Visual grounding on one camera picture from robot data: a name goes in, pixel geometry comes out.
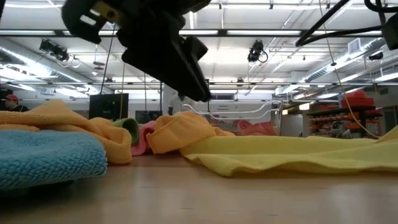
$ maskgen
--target cable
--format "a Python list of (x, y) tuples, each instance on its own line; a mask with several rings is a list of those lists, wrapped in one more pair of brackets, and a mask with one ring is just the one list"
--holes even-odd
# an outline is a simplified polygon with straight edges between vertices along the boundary
[(122, 119), (122, 109), (123, 109), (123, 89), (124, 89), (124, 70), (126, 68), (126, 63), (123, 63), (123, 73), (122, 73), (122, 93), (120, 94), (120, 115), (119, 119)]
[(300, 43), (300, 45), (298, 45), (299, 43), (296, 42), (296, 46), (297, 47), (301, 47), (301, 46), (304, 46), (306, 44), (310, 44), (310, 43), (315, 42), (317, 40), (325, 39), (325, 38), (328, 38), (328, 37), (339, 37), (339, 36), (342, 36), (342, 35), (361, 34), (361, 33), (364, 33), (364, 32), (381, 30), (382, 28), (383, 28), (383, 26), (372, 26), (372, 27), (367, 27), (367, 28), (352, 29), (352, 30), (342, 30), (342, 31), (326, 33), (326, 34), (318, 35), (316, 37), (311, 37), (311, 38), (309, 38), (307, 40), (304, 40), (303, 42)]
[(100, 95), (102, 95), (102, 89), (104, 88), (106, 69), (108, 68), (109, 56), (111, 55), (112, 43), (113, 43), (113, 35), (114, 35), (115, 29), (116, 29), (116, 26), (113, 26), (111, 43), (110, 43), (110, 45), (109, 45), (108, 56), (106, 57), (105, 70), (104, 70), (104, 77), (102, 78), (101, 91), (99, 92)]
[(336, 13), (341, 7), (343, 7), (349, 0), (340, 0), (337, 4), (335, 4), (325, 15), (322, 13), (322, 18), (318, 20), (298, 41), (296, 41), (295, 45), (297, 47), (304, 46), (306, 44), (312, 43), (314, 41), (328, 38), (328, 37), (339, 37), (342, 35), (350, 35), (350, 34), (360, 34), (369, 31), (381, 30), (383, 28), (384, 23), (386, 22), (386, 17), (383, 13), (393, 13), (398, 12), (398, 7), (381, 7), (380, 0), (376, 0), (377, 6), (370, 2), (370, 0), (364, 0), (366, 7), (374, 12), (379, 13), (379, 18), (381, 25), (373, 26), (367, 28), (353, 29), (353, 30), (344, 30), (326, 33), (323, 35), (319, 35), (316, 37), (309, 38), (316, 30), (320, 28), (322, 24), (324, 24), (334, 13)]
[(398, 6), (395, 7), (381, 7), (375, 6), (371, 0), (364, 0), (365, 6), (373, 12), (395, 13), (398, 12)]
[(147, 113), (147, 74), (144, 73), (145, 112)]
[(334, 13), (336, 13), (341, 7), (343, 7), (345, 4), (347, 4), (349, 0), (340, 0), (338, 3), (336, 3), (325, 15), (322, 13), (321, 19), (319, 19), (306, 33), (299, 38), (299, 40), (296, 42), (296, 46), (302, 46), (303, 42), (307, 38), (309, 38), (316, 30), (319, 29), (319, 27), (322, 26)]
[[(323, 15), (321, 0), (318, 0), (318, 2), (319, 2), (319, 9), (320, 9), (321, 15)], [(325, 26), (324, 24), (323, 24), (323, 29), (324, 29), (325, 33), (327, 33), (327, 31), (326, 31), (326, 26)], [(327, 38), (327, 37), (326, 37), (326, 42), (327, 42), (327, 44), (328, 44), (328, 50), (329, 50), (329, 54), (330, 54), (331, 61), (332, 61), (333, 63), (335, 63), (335, 59), (333, 58), (333, 54), (332, 54), (332, 52), (331, 52), (331, 47), (330, 47), (330, 43), (329, 43), (329, 38)], [(368, 134), (370, 134), (370, 135), (373, 136), (374, 138), (379, 138), (379, 136), (376, 136), (376, 135), (374, 135), (373, 133), (371, 133), (369, 130), (367, 130), (367, 129), (355, 118), (355, 115), (354, 115), (354, 113), (353, 113), (353, 110), (351, 109), (351, 106), (349, 105), (349, 101), (348, 101), (348, 99), (347, 99), (347, 95), (346, 95), (346, 92), (345, 92), (345, 90), (344, 90), (343, 84), (341, 83), (341, 80), (340, 80), (340, 77), (339, 77), (339, 75), (338, 75), (337, 69), (334, 68), (333, 71), (334, 71), (334, 73), (336, 74), (336, 77), (337, 77), (337, 79), (338, 79), (338, 83), (340, 84), (341, 91), (343, 92), (344, 100), (345, 100), (346, 103), (347, 103), (347, 106), (348, 106), (348, 109), (349, 109), (349, 113), (350, 113), (350, 115), (353, 117), (354, 121), (355, 121), (361, 128), (363, 128)]]
[(268, 54), (265, 51), (262, 51), (262, 53), (264, 53), (267, 56), (267, 58), (264, 61), (262, 61), (262, 60), (260, 60), (260, 57), (259, 57), (258, 61), (261, 62), (261, 63), (266, 63), (268, 61)]
[(380, 0), (376, 0), (376, 6), (378, 9), (379, 13), (379, 18), (380, 18), (380, 24), (383, 26), (386, 23), (386, 15), (384, 15), (384, 13), (381, 11), (382, 10), (382, 6), (381, 6), (381, 1)]

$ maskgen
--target wooden table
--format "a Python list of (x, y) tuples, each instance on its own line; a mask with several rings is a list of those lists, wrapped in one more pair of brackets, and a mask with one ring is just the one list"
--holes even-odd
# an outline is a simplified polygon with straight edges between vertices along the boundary
[(137, 157), (61, 192), (1, 200), (0, 223), (360, 223), (398, 220), (392, 173), (220, 177), (178, 155)]

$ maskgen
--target air duct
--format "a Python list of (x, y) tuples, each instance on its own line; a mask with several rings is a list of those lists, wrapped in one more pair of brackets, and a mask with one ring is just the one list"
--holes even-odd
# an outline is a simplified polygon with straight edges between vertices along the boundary
[(380, 49), (383, 45), (386, 44), (386, 41), (383, 38), (378, 38), (371, 41), (364, 41), (365, 39), (357, 40), (360, 41), (355, 40), (354, 42), (352, 42), (352, 44), (354, 44), (355, 46), (349, 45), (348, 50), (345, 50), (343, 53), (339, 54), (337, 58), (335, 58), (335, 67), (331, 65), (333, 62), (330, 59), (326, 61), (320, 68), (315, 68), (309, 71), (302, 79), (302, 82), (311, 82), (316, 78), (329, 74), (334, 70), (334, 68), (341, 68), (345, 65), (348, 65), (354, 62), (354, 59), (366, 55), (374, 50)]
[[(83, 75), (80, 75), (72, 70), (69, 70), (67, 68), (63, 68), (62, 66), (58, 65), (57, 63), (47, 59), (47, 58), (42, 58), (42, 56), (27, 50), (24, 47), (21, 47), (20, 45), (7, 40), (6, 38), (0, 38), (0, 53), (7, 55), (9, 58), (16, 58), (17, 60), (14, 60), (18, 62), (17, 64), (21, 64), (21, 62), (24, 63), (24, 65), (27, 66), (34, 66), (39, 68), (39, 71), (42, 73), (47, 73), (46, 75), (53, 74), (54, 71), (57, 72), (59, 78), (65, 77), (68, 78), (69, 80), (73, 80), (73, 82), (92, 82), (89, 78), (84, 77)], [(96, 90), (100, 91), (101, 87), (100, 86), (93, 86), (96, 88)], [(113, 90), (109, 89), (108, 87), (104, 86), (105, 93), (114, 93)]]

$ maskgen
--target ceiling light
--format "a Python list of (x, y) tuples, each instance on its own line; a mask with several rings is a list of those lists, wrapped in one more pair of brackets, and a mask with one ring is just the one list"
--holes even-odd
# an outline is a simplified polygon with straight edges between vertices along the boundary
[(387, 81), (387, 80), (392, 80), (394, 78), (398, 78), (398, 72), (397, 73), (392, 73), (389, 75), (383, 75), (377, 79), (375, 79), (375, 82), (383, 82), (383, 81)]
[(0, 35), (55, 35), (52, 30), (0, 30)]
[(25, 62), (27, 64), (27, 66), (29, 66), (29, 68), (31, 70), (35, 71), (35, 75), (39, 75), (39, 76), (42, 76), (42, 75), (49, 76), (49, 75), (51, 75), (51, 70), (47, 69), (45, 66), (43, 66), (43, 65), (41, 65), (39, 63), (36, 63), (35, 60), (32, 60), (30, 58), (27, 58), (25, 56), (17, 54), (17, 53), (15, 53), (13, 51), (10, 51), (8, 49), (5, 49), (4, 47), (0, 47), (0, 50), (2, 50), (3, 52), (18, 58), (19, 60), (21, 60), (23, 62)]
[(217, 35), (218, 30), (180, 30), (180, 35)]
[(228, 35), (300, 35), (299, 30), (227, 30)]
[[(245, 94), (250, 90), (238, 90), (239, 93)], [(252, 90), (250, 91), (252, 94), (274, 94), (275, 90)]]
[(355, 92), (355, 91), (358, 91), (358, 90), (362, 90), (363, 89), (363, 87), (359, 87), (359, 88), (355, 88), (355, 89), (352, 89), (352, 90), (348, 90), (348, 91), (346, 91), (346, 93), (352, 93), (352, 92)]
[(16, 87), (16, 88), (21, 88), (21, 89), (23, 89), (23, 90), (35, 91), (34, 88), (32, 88), (32, 87), (30, 87), (30, 86), (27, 86), (27, 85), (24, 85), (24, 84), (19, 84), (19, 85), (8, 84), (8, 85), (9, 85), (9, 86), (12, 86), (12, 87)]
[(189, 25), (191, 29), (194, 29), (195, 21), (193, 20), (193, 12), (189, 12)]
[(23, 4), (8, 4), (8, 3), (5, 3), (4, 7), (13, 7), (13, 8), (21, 8), (21, 9), (48, 9), (48, 8), (62, 7), (62, 5), (61, 4), (54, 4), (54, 5), (45, 5), (45, 4), (23, 5)]
[(303, 97), (305, 97), (305, 94), (299, 94), (299, 95), (297, 95), (297, 96), (294, 96), (294, 99), (295, 99), (295, 100), (298, 100), (298, 99), (301, 99), (301, 98), (303, 98)]
[(354, 78), (357, 78), (357, 77), (359, 77), (359, 75), (357, 75), (357, 74), (355, 74), (355, 75), (350, 75), (350, 76), (348, 76), (348, 77), (343, 78), (343, 79), (340, 80), (340, 81), (341, 81), (341, 82), (347, 82), (347, 81), (353, 80)]
[(83, 93), (80, 93), (80, 92), (75, 91), (75, 90), (69, 90), (69, 89), (66, 89), (66, 88), (57, 88), (57, 92), (65, 95), (65, 96), (72, 96), (72, 97), (75, 97), (75, 98), (87, 97)]
[(338, 93), (326, 93), (326, 94), (318, 96), (318, 98), (326, 99), (326, 98), (331, 98), (331, 97), (334, 97), (334, 96), (337, 96), (337, 95), (338, 95)]
[(114, 35), (115, 32), (113, 30), (100, 30), (98, 35)]
[(236, 93), (237, 90), (210, 90), (210, 93)]
[[(331, 32), (336, 32), (336, 30), (328, 30), (328, 31), (326, 31), (327, 34), (329, 34)], [(323, 35), (323, 34), (325, 34), (324, 30), (316, 30), (312, 35)]]
[(381, 35), (381, 30), (369, 31), (360, 34), (348, 34), (348, 35)]
[(309, 110), (310, 109), (310, 104), (309, 103), (304, 103), (303, 105), (298, 106), (300, 110)]

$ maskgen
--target black monitor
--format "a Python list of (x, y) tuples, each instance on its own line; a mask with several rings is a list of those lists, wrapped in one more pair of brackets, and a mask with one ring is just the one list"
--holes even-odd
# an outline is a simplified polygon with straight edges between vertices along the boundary
[(160, 116), (162, 116), (161, 111), (136, 111), (136, 121), (139, 124), (146, 124), (149, 121), (156, 121), (156, 119)]
[(116, 121), (120, 118), (120, 106), (122, 104), (121, 118), (127, 118), (129, 111), (129, 94), (123, 93), (123, 101), (121, 94), (105, 94), (105, 95), (91, 95), (90, 109), (88, 111), (88, 118), (101, 117), (112, 119)]

